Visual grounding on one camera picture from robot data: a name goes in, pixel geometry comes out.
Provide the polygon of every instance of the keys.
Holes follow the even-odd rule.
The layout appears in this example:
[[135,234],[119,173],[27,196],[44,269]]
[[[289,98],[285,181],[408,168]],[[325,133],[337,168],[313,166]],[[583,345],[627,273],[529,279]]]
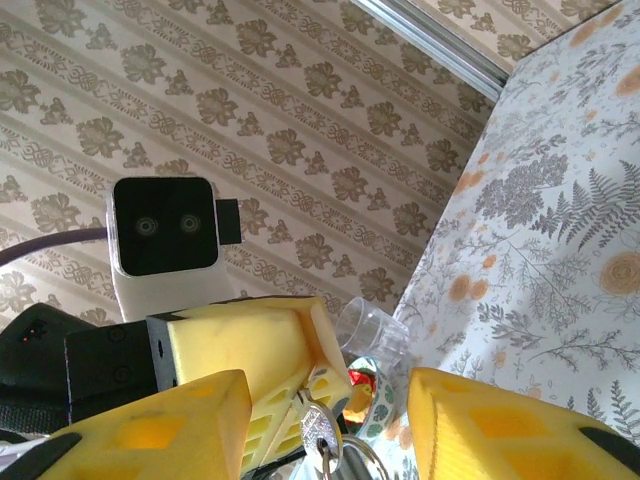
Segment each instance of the keys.
[[331,474],[340,467],[342,449],[345,446],[355,448],[364,455],[376,467],[382,480],[391,479],[376,452],[366,442],[353,435],[345,435],[343,439],[331,410],[313,400],[308,389],[298,391],[293,399],[293,408],[300,417],[302,444],[307,458],[322,473],[323,480],[331,480]]
[[342,461],[342,434],[331,410],[313,398],[308,389],[298,391],[293,407],[300,417],[302,444],[316,470],[330,479]]

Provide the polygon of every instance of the black cable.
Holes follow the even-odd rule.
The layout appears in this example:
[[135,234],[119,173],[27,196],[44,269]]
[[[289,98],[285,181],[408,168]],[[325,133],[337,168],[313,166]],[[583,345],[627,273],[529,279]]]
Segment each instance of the black cable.
[[24,438],[22,435],[19,435],[15,432],[10,432],[9,430],[0,430],[0,442],[7,443],[22,443],[27,442],[28,440]]
[[0,267],[4,267],[18,258],[44,248],[58,247],[60,245],[68,245],[76,242],[87,242],[90,240],[105,240],[106,238],[106,227],[69,230],[66,232],[52,233],[51,235],[45,235],[44,237],[33,238],[1,250]]

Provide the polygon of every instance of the metal key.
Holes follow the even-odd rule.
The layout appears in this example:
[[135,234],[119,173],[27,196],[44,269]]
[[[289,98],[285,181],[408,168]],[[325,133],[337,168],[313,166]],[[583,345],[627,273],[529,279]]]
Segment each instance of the metal key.
[[342,434],[335,417],[326,405],[311,398],[308,389],[298,391],[293,407],[300,417],[302,444],[313,467],[331,478],[342,461]]

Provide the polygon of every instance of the patterned wallpaper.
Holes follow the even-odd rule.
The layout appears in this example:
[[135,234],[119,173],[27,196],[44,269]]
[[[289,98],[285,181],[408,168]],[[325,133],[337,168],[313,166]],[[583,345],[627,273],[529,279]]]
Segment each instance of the patterned wallpaper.
[[522,57],[616,0],[408,0],[511,73]]
[[[241,200],[238,292],[397,303],[489,116],[347,2],[26,0],[0,22],[0,248],[104,224],[124,175]],[[119,318],[104,243],[0,270],[0,325]]]

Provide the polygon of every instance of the camera lens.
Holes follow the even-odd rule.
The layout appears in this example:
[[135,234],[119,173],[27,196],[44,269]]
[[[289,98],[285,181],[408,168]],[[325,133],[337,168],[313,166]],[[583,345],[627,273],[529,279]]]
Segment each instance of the camera lens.
[[180,220],[180,228],[184,233],[196,233],[200,230],[200,219],[195,215],[183,215]]
[[158,230],[158,222],[151,217],[142,217],[136,222],[136,232],[143,237],[150,237]]

